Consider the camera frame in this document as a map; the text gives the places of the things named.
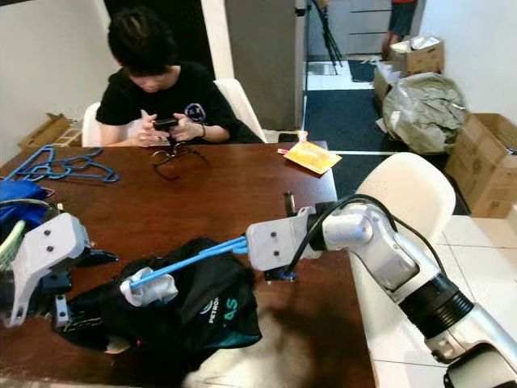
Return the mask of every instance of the wooden table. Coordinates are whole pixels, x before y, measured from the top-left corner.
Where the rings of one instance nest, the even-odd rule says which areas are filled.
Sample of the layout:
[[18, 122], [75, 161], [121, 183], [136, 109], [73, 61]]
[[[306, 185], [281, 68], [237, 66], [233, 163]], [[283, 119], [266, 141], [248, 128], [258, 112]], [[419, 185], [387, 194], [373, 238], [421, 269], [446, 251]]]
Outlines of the wooden table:
[[[199, 145], [210, 161], [184, 158], [181, 177], [156, 175], [152, 150], [105, 149], [98, 161], [120, 174], [116, 183], [46, 179], [52, 202], [79, 218], [92, 244], [115, 252], [120, 262], [73, 271], [81, 293], [115, 275], [129, 260], [164, 254], [198, 236], [235, 238], [254, 222], [285, 217], [283, 192], [298, 207], [335, 200], [332, 173], [313, 175], [276, 153], [277, 145]], [[57, 156], [85, 153], [58, 149]], [[12, 171], [32, 151], [0, 170]], [[260, 272], [255, 295], [263, 339], [242, 349], [219, 351], [198, 370], [139, 353], [110, 356], [68, 344], [43, 319], [0, 329], [0, 374], [128, 386], [373, 387], [351, 266], [343, 253], [302, 260], [299, 280], [267, 284]]]

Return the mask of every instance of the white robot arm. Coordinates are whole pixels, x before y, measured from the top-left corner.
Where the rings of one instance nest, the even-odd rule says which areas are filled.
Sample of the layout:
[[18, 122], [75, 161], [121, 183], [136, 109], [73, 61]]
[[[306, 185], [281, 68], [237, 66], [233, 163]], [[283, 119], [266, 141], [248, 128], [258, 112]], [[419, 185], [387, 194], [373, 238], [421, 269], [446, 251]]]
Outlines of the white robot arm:
[[251, 225], [251, 264], [262, 271], [282, 268], [280, 278], [290, 279], [298, 258], [347, 249], [424, 334], [433, 357], [450, 364], [447, 388], [517, 387], [517, 343], [504, 329], [422, 247], [397, 232], [382, 204], [366, 196], [341, 202]]

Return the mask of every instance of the black t-shirt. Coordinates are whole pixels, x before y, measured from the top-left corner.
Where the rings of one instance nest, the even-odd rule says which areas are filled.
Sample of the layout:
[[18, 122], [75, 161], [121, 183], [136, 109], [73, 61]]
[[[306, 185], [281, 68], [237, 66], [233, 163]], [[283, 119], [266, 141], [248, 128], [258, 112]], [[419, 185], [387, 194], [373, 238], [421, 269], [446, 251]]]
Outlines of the black t-shirt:
[[[260, 139], [233, 114], [228, 101], [213, 83], [210, 73], [192, 62], [179, 62], [178, 81], [169, 89], [147, 93], [121, 69], [109, 78], [109, 85], [97, 110], [97, 121], [108, 125], [126, 125], [141, 118], [141, 109], [158, 114], [157, 120], [184, 113], [187, 105], [198, 103], [206, 113], [206, 125], [220, 125], [229, 131], [231, 143], [258, 143]], [[206, 143], [200, 137], [190, 143]]]

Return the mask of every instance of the white wall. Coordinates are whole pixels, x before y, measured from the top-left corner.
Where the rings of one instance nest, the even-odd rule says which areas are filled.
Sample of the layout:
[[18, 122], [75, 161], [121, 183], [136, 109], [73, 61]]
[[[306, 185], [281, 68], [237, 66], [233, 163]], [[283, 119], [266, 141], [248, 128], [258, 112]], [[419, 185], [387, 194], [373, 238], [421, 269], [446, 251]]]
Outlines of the white wall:
[[427, 0], [421, 34], [445, 39], [445, 71], [472, 112], [517, 124], [517, 1]]
[[117, 69], [102, 0], [0, 6], [0, 165], [46, 112], [82, 117]]

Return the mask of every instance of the blue cloth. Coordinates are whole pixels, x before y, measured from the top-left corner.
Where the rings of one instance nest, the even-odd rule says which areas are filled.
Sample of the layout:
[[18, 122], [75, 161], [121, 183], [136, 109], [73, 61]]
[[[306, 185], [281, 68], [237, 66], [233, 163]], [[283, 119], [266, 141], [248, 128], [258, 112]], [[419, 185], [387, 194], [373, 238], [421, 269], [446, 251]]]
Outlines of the blue cloth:
[[[47, 192], [33, 182], [28, 180], [6, 180], [0, 181], [0, 200], [18, 200], [21, 198], [32, 198], [43, 200]], [[0, 226], [2, 229], [8, 224], [24, 220], [29, 228], [41, 224], [45, 209], [33, 205], [13, 205], [0, 208]]]

